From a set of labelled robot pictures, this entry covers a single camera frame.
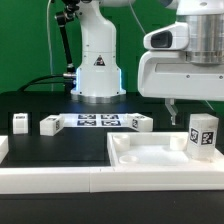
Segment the black and white pattern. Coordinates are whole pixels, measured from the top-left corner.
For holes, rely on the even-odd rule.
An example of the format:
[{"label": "black and white pattern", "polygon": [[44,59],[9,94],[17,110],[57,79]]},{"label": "black and white pattern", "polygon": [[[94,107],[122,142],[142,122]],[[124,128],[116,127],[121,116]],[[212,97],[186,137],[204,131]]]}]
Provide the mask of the black and white pattern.
[{"label": "black and white pattern", "polygon": [[96,121],[78,121],[77,126],[96,126]]},{"label": "black and white pattern", "polygon": [[78,119],[83,119],[83,120],[95,120],[96,119],[96,115],[95,114],[79,114],[78,115]]},{"label": "black and white pattern", "polygon": [[120,121],[102,121],[102,126],[112,126],[112,127],[121,126],[121,122]]},{"label": "black and white pattern", "polygon": [[60,129],[60,121],[56,121],[56,131]]},{"label": "black and white pattern", "polygon": [[52,117],[47,119],[47,121],[56,121],[56,120],[57,120],[57,118],[52,118]]},{"label": "black and white pattern", "polygon": [[136,118],[136,119],[144,119],[145,116],[136,116],[135,118]]},{"label": "black and white pattern", "polygon": [[16,116],[16,119],[25,119],[25,116]]},{"label": "black and white pattern", "polygon": [[211,145],[213,144],[214,132],[203,132],[202,133],[202,145]]},{"label": "black and white pattern", "polygon": [[117,114],[101,114],[102,120],[118,120],[119,116]]},{"label": "black and white pattern", "polygon": [[191,128],[190,140],[198,144],[198,137],[199,137],[199,132]]},{"label": "black and white pattern", "polygon": [[137,120],[135,120],[135,119],[132,120],[132,127],[133,128],[138,128],[138,121]]}]

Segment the white platform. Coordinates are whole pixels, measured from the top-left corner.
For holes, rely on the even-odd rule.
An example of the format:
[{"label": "white platform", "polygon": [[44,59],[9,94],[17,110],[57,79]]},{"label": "white platform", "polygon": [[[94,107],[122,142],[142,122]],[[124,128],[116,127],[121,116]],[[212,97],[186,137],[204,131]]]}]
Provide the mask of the white platform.
[{"label": "white platform", "polygon": [[[114,147],[113,135],[119,134],[124,133],[108,134],[111,167],[1,168],[0,194],[224,190],[224,156],[218,150],[211,160],[197,161],[183,149],[170,149],[171,136],[187,133],[125,133],[130,136],[125,152]],[[7,137],[2,140],[1,152]],[[120,163],[127,154],[138,157],[137,163]]]},{"label": "white platform", "polygon": [[[131,145],[125,152],[114,147],[113,136],[118,134],[108,134],[113,167],[90,170],[91,192],[224,189],[224,156],[218,150],[211,160],[197,161],[186,151],[170,149],[171,136],[187,138],[187,133],[126,133]],[[124,155],[138,160],[120,163],[119,158]]]}]

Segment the warning label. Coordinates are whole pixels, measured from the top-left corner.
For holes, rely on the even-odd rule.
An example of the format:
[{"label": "warning label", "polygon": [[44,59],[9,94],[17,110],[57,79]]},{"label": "warning label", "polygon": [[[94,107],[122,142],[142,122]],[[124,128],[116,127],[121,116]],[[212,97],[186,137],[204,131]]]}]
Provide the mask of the warning label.
[{"label": "warning label", "polygon": [[99,55],[99,57],[97,58],[96,62],[94,63],[95,66],[105,66],[105,63],[103,61],[103,58],[101,57],[101,55]]}]

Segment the white tray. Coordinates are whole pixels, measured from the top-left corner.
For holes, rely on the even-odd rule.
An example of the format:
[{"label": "white tray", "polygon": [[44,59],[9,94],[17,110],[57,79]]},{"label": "white tray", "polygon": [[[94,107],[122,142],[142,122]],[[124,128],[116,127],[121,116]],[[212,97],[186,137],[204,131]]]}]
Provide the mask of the white tray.
[{"label": "white tray", "polygon": [[[113,136],[119,134],[130,136],[130,150],[117,150]],[[183,148],[171,150],[171,136],[178,135],[187,140],[187,133],[108,133],[112,168],[92,168],[90,190],[224,189],[224,156],[216,149],[212,159],[197,161]],[[136,156],[137,162],[120,163],[119,158],[124,155]]]}]

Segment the white cube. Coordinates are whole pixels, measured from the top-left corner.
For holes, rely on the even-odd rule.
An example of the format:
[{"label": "white cube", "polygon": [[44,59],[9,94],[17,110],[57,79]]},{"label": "white cube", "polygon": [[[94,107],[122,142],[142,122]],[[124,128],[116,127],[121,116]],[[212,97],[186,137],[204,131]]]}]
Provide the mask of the white cube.
[{"label": "white cube", "polygon": [[28,114],[19,113],[13,116],[13,134],[28,133]]},{"label": "white cube", "polygon": [[151,132],[153,130],[153,119],[142,114],[127,114],[128,127],[139,132]]},{"label": "white cube", "polygon": [[54,136],[64,128],[64,117],[50,115],[40,122],[40,135]]},{"label": "white cube", "polygon": [[211,159],[215,151],[219,119],[209,114],[192,114],[187,151],[194,159]]}]

